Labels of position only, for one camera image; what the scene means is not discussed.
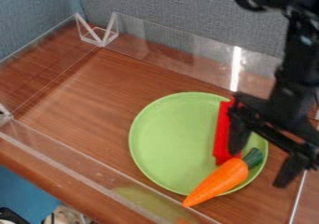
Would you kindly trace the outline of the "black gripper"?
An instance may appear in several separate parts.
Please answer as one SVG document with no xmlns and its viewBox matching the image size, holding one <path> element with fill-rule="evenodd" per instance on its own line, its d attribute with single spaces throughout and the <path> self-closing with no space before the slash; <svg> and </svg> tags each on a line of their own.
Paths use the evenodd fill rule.
<svg viewBox="0 0 319 224">
<path fill-rule="evenodd" d="M 277 110 L 268 113 L 268 101 L 236 92 L 228 109 L 230 121 L 228 151 L 236 155 L 246 145 L 250 133 L 258 134 L 288 153 L 272 182 L 285 188 L 305 169 L 319 168 L 319 132 L 307 117 L 297 121 L 281 120 Z"/>
</svg>

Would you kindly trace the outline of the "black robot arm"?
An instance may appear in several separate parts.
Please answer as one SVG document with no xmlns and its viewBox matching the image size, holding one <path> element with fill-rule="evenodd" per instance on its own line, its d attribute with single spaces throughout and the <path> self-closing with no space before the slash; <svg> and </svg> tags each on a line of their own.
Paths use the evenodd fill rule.
<svg viewBox="0 0 319 224">
<path fill-rule="evenodd" d="M 236 92 L 228 108 L 228 150 L 236 154 L 257 133 L 288 153 L 272 185 L 284 188 L 299 173 L 319 169 L 319 131 L 308 112 L 319 91 L 319 0 L 234 0 L 252 11 L 283 11 L 288 19 L 284 59 L 265 99 Z"/>
</svg>

